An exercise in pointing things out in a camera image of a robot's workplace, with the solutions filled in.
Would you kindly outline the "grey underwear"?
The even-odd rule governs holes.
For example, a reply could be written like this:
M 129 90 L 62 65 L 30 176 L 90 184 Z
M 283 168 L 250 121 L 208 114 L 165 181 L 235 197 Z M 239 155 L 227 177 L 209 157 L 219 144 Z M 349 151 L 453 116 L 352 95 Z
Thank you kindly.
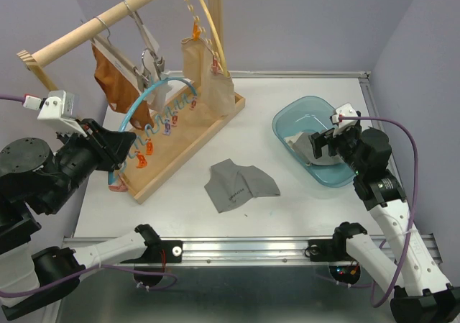
M 237 165 L 226 159 L 212 165 L 210 174 L 204 188 L 219 214 L 239 208 L 251 199 L 280 196 L 275 180 L 253 165 Z
M 337 165 L 341 162 L 338 156 L 323 155 L 321 158 L 316 159 L 309 135 L 310 133 L 308 132 L 299 132 L 293 136 L 286 137 L 284 141 L 306 165 L 327 166 Z

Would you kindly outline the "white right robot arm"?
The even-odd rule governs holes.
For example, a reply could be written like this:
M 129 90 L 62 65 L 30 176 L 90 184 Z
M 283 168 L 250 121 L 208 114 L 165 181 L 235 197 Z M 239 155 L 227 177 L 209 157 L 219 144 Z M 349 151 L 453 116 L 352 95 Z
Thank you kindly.
M 383 290 L 390 290 L 396 322 L 452 322 L 459 315 L 459 288 L 442 273 L 410 218 L 404 189 L 388 170 L 392 154 L 381 130 L 352 126 L 309 137 L 315 158 L 323 147 L 356 174 L 357 196 L 379 225 L 394 259 L 375 245 L 359 223 L 341 223 L 331 238 L 311 240 L 305 255 L 313 262 L 355 260 Z

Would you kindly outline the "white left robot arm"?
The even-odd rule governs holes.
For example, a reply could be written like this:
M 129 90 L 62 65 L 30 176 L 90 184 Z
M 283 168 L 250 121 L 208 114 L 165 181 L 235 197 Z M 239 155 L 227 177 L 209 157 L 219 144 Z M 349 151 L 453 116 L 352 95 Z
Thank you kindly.
M 159 255 L 160 237 L 148 224 L 87 248 L 34 246 L 44 218 L 58 214 L 92 173 L 119 169 L 136 140 L 92 119 L 77 127 L 57 150 L 32 136 L 1 150 L 1 311 L 9 321 L 62 299 L 92 270 Z

